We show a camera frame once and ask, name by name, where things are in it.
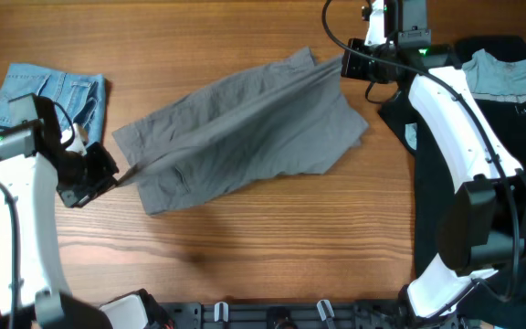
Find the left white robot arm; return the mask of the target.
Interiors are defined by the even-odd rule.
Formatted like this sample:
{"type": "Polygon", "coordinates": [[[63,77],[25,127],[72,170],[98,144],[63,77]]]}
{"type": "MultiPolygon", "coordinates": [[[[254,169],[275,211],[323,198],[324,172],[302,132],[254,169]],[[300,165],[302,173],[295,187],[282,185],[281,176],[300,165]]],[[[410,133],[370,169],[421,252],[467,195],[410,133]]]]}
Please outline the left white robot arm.
{"type": "Polygon", "coordinates": [[[112,189],[118,168],[99,143],[64,140],[60,105],[29,93],[0,131],[0,328],[148,328],[139,293],[101,307],[72,296],[58,247],[55,199],[84,207],[112,189]]]}

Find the grey shorts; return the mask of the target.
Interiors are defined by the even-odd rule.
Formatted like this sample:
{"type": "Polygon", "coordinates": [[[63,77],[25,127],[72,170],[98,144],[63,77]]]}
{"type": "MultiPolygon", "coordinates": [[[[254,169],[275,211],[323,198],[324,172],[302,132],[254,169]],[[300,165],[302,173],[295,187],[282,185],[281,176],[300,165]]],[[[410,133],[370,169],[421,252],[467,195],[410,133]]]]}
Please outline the grey shorts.
{"type": "Polygon", "coordinates": [[[309,48],[203,87],[115,131],[146,214],[196,207],[278,175],[323,175],[367,121],[341,89],[341,60],[309,48]]]}

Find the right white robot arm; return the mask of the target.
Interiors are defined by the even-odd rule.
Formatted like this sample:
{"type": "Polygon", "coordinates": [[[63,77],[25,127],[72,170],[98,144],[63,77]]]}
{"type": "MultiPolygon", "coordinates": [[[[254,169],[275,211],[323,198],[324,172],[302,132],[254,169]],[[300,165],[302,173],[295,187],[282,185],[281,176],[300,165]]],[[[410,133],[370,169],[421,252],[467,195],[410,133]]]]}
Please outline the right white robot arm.
{"type": "Polygon", "coordinates": [[[443,323],[457,304],[499,271],[508,301],[526,260],[526,172],[502,145],[471,95],[452,47],[435,45],[423,1],[370,1],[369,29],[344,45],[342,75],[396,83],[427,124],[444,157],[453,202],[436,233],[437,254],[400,293],[399,320],[443,323]]]}

